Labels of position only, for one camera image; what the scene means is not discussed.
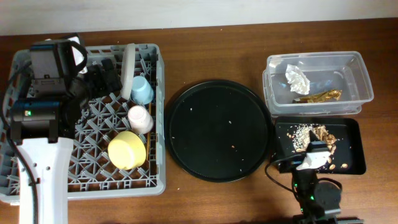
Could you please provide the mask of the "gold brown snack wrapper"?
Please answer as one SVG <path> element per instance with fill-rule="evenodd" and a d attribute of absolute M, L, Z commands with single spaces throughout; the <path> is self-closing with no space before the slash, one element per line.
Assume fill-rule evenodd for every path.
<path fill-rule="evenodd" d="M 323 103 L 331 99 L 338 101 L 342 93 L 342 90 L 333 89 L 315 95 L 293 99 L 292 103 Z"/>

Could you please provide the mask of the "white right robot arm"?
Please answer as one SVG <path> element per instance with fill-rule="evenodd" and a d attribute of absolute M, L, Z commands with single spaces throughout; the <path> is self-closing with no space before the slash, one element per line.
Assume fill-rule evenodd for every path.
<path fill-rule="evenodd" d="M 325 141 L 320 140 L 313 131 L 309 133 L 310 142 L 305 152 L 293 154 L 272 162 L 286 165 L 292 174 L 291 187 L 301 214 L 292 218 L 298 224 L 342 224 L 364 223 L 359 218 L 338 218 L 341 213 L 340 202 L 343 186 L 337 180 L 317 177 L 317 169 L 326 164 L 330 150 Z"/>

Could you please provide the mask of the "yellow bowl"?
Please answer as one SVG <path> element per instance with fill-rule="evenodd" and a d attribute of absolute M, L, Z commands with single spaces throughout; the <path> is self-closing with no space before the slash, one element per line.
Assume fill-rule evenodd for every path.
<path fill-rule="evenodd" d="M 108 144 L 108 156 L 118 169 L 130 170 L 145 163 L 146 147 L 136 134 L 122 131 Z"/>

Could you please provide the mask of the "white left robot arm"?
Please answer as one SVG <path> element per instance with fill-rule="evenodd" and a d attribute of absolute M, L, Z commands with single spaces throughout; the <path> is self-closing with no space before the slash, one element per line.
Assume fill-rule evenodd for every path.
<path fill-rule="evenodd" d="M 110 59 L 88 65 L 78 34 L 31 45 L 29 60 L 10 77 L 19 96 L 2 115 L 6 140 L 19 168 L 19 222 L 68 221 L 68 166 L 75 126 L 91 100 L 121 90 Z"/>

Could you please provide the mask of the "white round plate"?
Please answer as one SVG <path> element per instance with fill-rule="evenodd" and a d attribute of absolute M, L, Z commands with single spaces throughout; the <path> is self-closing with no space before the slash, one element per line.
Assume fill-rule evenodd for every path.
<path fill-rule="evenodd" d="M 124 48 L 123 62 L 121 68 L 121 83 L 123 85 L 121 89 L 121 97 L 125 100 L 130 99 L 132 83 L 135 71 L 135 59 L 136 59 L 136 45 L 127 44 Z"/>

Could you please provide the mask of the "rice and peanut food scraps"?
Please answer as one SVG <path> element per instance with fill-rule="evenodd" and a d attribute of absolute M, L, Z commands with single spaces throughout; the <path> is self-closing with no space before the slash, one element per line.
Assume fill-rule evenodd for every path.
<path fill-rule="evenodd" d="M 299 124 L 295 126 L 296 130 L 292 133 L 287 133 L 287 137 L 292 141 L 294 154 L 305 152 L 308 144 L 310 143 L 309 131 L 312 130 L 319 141 L 323 141 L 326 143 L 328 149 L 330 150 L 330 158 L 326 162 L 326 164 L 319 169 L 328 169 L 335 170 L 337 168 L 336 164 L 333 163 L 333 156 L 336 151 L 336 142 L 338 139 L 328 132 L 325 125 L 315 125 L 315 124 Z"/>

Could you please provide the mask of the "black rectangular tray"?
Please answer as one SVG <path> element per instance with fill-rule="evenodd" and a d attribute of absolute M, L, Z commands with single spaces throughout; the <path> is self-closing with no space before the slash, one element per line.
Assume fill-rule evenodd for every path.
<path fill-rule="evenodd" d="M 324 126 L 336 138 L 331 158 L 317 169 L 321 174 L 362 175 L 366 161 L 357 121 L 351 118 L 279 117 L 275 121 L 275 149 L 272 161 L 296 154 L 296 132 L 304 126 Z"/>

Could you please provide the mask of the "white tissue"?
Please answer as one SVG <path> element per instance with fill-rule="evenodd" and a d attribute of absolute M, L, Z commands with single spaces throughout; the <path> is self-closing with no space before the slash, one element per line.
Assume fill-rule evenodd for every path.
<path fill-rule="evenodd" d="M 310 80 L 306 75 L 295 65 L 287 65 L 285 77 L 290 85 L 291 92 L 296 92 L 299 95 L 308 95 L 310 91 Z"/>

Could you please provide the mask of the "wooden chopstick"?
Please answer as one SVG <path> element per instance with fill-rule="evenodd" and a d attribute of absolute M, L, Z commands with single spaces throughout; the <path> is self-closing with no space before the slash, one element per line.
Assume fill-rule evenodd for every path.
<path fill-rule="evenodd" d="M 152 112 L 152 103 L 149 103 L 148 105 L 148 112 L 150 118 L 152 118 L 151 112 Z M 147 144 L 146 144 L 146 160 L 149 160 L 149 153 L 150 153 L 150 131 L 147 133 Z"/>

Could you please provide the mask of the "round black serving tray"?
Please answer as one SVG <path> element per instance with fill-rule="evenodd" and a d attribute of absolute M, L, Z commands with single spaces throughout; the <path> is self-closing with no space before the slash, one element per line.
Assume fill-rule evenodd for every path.
<path fill-rule="evenodd" d="M 185 172 L 208 182 L 233 182 L 252 174 L 272 149 L 274 136 L 266 105 L 240 83 L 201 82 L 167 106 L 170 155 Z"/>

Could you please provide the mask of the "grey plastic dishwasher rack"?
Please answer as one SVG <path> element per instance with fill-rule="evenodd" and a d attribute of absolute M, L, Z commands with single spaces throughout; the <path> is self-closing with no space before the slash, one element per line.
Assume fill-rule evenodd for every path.
<path fill-rule="evenodd" d="M 121 72 L 126 45 L 86 47 L 88 65 L 110 58 Z M 131 170 L 121 170 L 109 160 L 108 143 L 120 132 L 131 131 L 127 112 L 134 105 L 119 93 L 90 101 L 83 110 L 86 123 L 76 125 L 73 151 L 68 168 L 68 199 L 138 197 L 160 195 L 166 186 L 164 137 L 164 61 L 158 45 L 136 44 L 135 74 L 145 76 L 153 91 L 149 160 Z M 1 122 L 1 201 L 19 205 L 19 170 L 17 158 L 6 141 Z"/>

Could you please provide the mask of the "pink plastic cup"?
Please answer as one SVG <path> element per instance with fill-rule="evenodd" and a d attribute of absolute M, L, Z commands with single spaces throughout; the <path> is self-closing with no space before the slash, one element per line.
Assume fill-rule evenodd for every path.
<path fill-rule="evenodd" d="M 136 134 L 146 134 L 151 131 L 154 125 L 152 116 L 141 105 L 133 106 L 127 113 L 131 129 Z"/>

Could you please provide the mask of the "clear plastic waste bin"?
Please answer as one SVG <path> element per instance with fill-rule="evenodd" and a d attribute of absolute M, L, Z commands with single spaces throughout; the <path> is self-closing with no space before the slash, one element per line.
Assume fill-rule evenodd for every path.
<path fill-rule="evenodd" d="M 306 96 L 341 90 L 341 97 L 322 103 L 295 103 L 303 95 L 290 90 L 287 72 L 302 72 L 309 79 Z M 273 117 L 358 114 L 364 103 L 374 99 L 368 70 L 356 51 L 271 55 L 263 72 L 263 89 Z"/>

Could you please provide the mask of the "light blue plastic cup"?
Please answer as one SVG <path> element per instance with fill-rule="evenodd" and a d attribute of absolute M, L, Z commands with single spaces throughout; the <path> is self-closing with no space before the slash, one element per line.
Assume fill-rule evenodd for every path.
<path fill-rule="evenodd" d="M 154 99 L 154 91 L 145 77 L 133 78 L 131 98 L 138 105 L 147 105 Z"/>

